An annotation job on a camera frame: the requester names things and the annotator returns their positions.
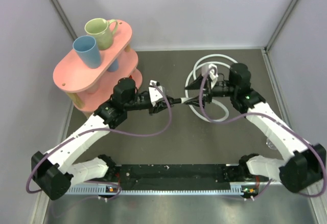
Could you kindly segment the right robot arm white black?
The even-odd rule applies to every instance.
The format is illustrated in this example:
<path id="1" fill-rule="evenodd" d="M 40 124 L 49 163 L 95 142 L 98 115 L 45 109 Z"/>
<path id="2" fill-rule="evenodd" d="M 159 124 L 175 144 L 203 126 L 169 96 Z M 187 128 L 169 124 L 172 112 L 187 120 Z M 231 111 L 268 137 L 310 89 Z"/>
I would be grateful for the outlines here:
<path id="1" fill-rule="evenodd" d="M 238 168 L 240 178 L 250 181 L 256 175 L 264 176 L 281 182 L 292 193 L 301 193 L 322 181 L 321 191 L 313 195 L 322 196 L 326 191 L 325 148 L 320 144 L 311 145 L 274 113 L 263 96 L 251 88 L 247 65 L 234 63 L 229 68 L 228 80 L 218 81 L 218 77 L 214 64 L 204 64 L 200 76 L 184 89 L 200 91 L 200 109 L 213 97 L 229 97 L 240 117 L 254 124 L 282 155 L 282 160 L 258 154 L 243 156 Z"/>

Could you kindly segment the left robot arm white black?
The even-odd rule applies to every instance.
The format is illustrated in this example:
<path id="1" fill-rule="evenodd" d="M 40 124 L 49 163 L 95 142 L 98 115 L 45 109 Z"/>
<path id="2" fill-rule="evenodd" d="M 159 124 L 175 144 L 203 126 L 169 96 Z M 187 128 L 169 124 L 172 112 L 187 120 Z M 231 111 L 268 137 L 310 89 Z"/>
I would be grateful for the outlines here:
<path id="1" fill-rule="evenodd" d="M 147 109 L 150 114 L 168 109 L 181 99 L 166 96 L 157 81 L 151 81 L 148 91 L 137 92 L 131 78 L 122 78 L 113 88 L 109 100 L 102 103 L 87 121 L 67 139 L 46 153 L 36 152 L 31 158 L 31 174 L 26 183 L 34 181 L 51 200 L 62 197 L 70 187 L 94 178 L 111 181 L 116 174 L 115 163 L 104 155 L 83 163 L 75 160 L 96 141 L 110 132 L 119 133 L 117 127 L 127 119 L 127 112 Z"/>

